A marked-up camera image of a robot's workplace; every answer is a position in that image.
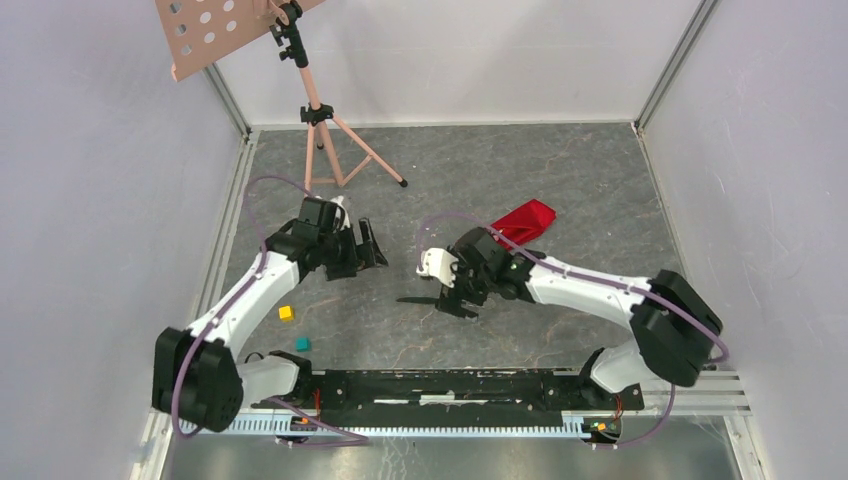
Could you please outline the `red cloth napkin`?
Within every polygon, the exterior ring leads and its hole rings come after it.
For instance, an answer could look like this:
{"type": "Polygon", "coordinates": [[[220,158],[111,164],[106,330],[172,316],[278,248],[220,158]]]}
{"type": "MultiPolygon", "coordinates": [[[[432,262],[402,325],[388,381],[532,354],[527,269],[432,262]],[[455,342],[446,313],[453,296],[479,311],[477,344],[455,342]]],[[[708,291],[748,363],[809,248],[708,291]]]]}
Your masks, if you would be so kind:
{"type": "Polygon", "coordinates": [[[510,242],[524,246],[544,234],[557,218],[557,212],[538,199],[531,199],[495,221],[491,227],[495,241],[512,251],[510,242]]]}

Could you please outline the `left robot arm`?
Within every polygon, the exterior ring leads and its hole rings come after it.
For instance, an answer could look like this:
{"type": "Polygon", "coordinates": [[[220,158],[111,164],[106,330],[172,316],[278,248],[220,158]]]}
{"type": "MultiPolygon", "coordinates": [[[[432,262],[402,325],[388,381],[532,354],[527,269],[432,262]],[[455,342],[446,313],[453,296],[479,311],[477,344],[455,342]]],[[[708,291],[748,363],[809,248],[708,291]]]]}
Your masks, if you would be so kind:
{"type": "Polygon", "coordinates": [[[238,358],[266,315],[310,273],[321,269],[333,281],[387,265],[370,220],[352,222],[342,202],[305,198],[296,218],[262,239],[249,269],[214,307],[182,330],[159,334],[154,410],[174,424],[219,433],[241,409],[270,397],[295,408],[312,399],[310,361],[285,352],[248,363],[238,358]]]}

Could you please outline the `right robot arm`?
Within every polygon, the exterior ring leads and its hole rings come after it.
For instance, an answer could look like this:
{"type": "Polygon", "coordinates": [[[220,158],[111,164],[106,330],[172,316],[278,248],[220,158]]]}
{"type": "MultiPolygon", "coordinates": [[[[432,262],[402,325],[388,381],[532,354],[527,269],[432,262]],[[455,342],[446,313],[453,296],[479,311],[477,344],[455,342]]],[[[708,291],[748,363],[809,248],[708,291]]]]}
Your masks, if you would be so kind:
{"type": "Polygon", "coordinates": [[[581,311],[626,329],[629,340],[601,349],[582,367],[577,392],[591,408],[602,408],[645,381],[692,387],[713,362],[713,350],[726,349],[721,321],[671,270],[654,277],[602,273],[496,240],[477,227],[447,248],[421,250],[416,272],[440,283],[436,307],[454,316],[473,316],[468,304],[481,306],[497,294],[581,311]]]}

